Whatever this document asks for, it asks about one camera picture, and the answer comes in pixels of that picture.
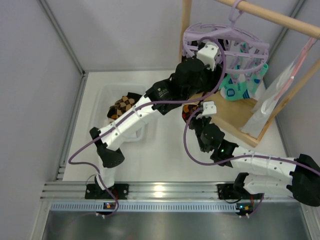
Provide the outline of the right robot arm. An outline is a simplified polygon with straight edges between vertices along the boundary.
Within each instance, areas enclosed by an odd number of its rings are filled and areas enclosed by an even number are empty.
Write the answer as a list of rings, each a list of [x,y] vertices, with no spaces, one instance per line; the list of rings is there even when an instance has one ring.
[[[199,148],[210,153],[214,165],[239,171],[233,183],[237,195],[288,196],[311,206],[320,205],[320,167],[307,154],[296,158],[263,155],[224,139],[225,133],[209,117],[191,117]]]

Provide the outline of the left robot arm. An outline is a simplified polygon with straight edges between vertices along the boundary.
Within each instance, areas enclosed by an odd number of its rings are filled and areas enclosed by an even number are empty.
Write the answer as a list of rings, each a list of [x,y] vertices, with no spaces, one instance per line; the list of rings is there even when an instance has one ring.
[[[93,127],[89,134],[100,157],[101,165],[94,178],[94,194],[110,197],[115,184],[116,167],[125,160],[120,147],[149,122],[187,103],[199,93],[213,94],[224,78],[223,62],[208,62],[196,57],[179,63],[169,78],[155,82],[131,107],[108,126]]]

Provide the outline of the teal sock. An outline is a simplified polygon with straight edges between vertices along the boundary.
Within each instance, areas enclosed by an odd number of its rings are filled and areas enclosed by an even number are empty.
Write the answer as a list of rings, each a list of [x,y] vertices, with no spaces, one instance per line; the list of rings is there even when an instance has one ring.
[[[246,80],[233,82],[232,77],[228,74],[219,86],[221,96],[227,101],[238,101],[242,99],[250,99],[250,93]]]
[[[244,81],[240,82],[240,96],[243,99],[249,99],[255,96],[268,68],[268,64],[265,63],[260,70],[244,75]]]

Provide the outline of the red orange argyle sock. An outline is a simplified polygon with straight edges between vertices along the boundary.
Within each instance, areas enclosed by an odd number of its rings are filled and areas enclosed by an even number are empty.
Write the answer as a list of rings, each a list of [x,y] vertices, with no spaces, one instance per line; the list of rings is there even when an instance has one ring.
[[[186,123],[191,114],[199,108],[196,104],[185,104],[182,106],[182,119]]]

